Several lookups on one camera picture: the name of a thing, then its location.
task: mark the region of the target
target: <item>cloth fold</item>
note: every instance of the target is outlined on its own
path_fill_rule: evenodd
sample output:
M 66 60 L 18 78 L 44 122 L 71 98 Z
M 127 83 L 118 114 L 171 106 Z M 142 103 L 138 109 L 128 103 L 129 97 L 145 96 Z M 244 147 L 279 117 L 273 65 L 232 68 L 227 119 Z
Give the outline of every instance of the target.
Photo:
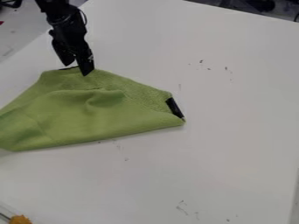
M 106 71 L 47 71 L 0 110 L 0 148 L 27 151 L 183 125 L 166 103 L 171 97 Z

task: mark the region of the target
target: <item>white table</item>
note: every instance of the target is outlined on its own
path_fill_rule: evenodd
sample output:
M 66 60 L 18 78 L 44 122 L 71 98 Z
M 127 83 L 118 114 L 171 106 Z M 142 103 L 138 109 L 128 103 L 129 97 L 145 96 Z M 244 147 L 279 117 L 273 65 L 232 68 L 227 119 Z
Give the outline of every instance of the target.
M 299 25 L 181 0 L 91 0 L 83 10 L 97 67 L 171 91 L 187 124 L 1 151 L 0 201 L 44 224 L 288 223 Z M 62 67 L 50 39 L 1 64 L 1 106 Z

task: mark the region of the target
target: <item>black tag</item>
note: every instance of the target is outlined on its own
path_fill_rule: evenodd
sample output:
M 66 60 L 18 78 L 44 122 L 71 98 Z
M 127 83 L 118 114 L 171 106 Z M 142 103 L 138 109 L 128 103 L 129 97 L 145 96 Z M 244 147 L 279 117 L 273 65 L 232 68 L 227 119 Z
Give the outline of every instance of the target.
M 179 118 L 184 118 L 182 111 L 179 109 L 175 100 L 172 97 L 170 99 L 168 99 L 166 101 L 166 103 L 170 107 L 172 114 L 174 114 L 175 116 L 177 116 Z

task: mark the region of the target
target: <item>folded towel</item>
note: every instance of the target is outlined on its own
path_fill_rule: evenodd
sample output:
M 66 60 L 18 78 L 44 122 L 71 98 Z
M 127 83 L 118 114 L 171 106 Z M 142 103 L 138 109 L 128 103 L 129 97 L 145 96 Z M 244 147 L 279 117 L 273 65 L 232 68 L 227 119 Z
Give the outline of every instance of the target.
M 0 110 L 0 148 L 27 151 L 184 124 L 170 93 L 105 71 L 47 71 Z

